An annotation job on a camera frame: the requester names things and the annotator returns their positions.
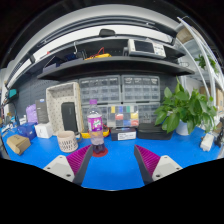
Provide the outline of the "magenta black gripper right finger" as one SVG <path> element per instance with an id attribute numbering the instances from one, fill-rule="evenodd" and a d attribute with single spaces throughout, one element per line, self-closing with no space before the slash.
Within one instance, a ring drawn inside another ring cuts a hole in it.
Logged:
<path id="1" fill-rule="evenodd" d="M 158 156 L 139 145 L 134 146 L 134 155 L 145 185 L 182 169 L 182 167 L 168 155 Z"/>

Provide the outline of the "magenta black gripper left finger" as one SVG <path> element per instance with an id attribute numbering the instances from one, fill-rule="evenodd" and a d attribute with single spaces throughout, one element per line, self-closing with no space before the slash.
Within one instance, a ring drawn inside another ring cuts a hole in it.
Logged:
<path id="1" fill-rule="evenodd" d="M 68 156 L 57 156 L 44 170 L 81 186 L 92 154 L 92 146 L 88 145 Z"/>

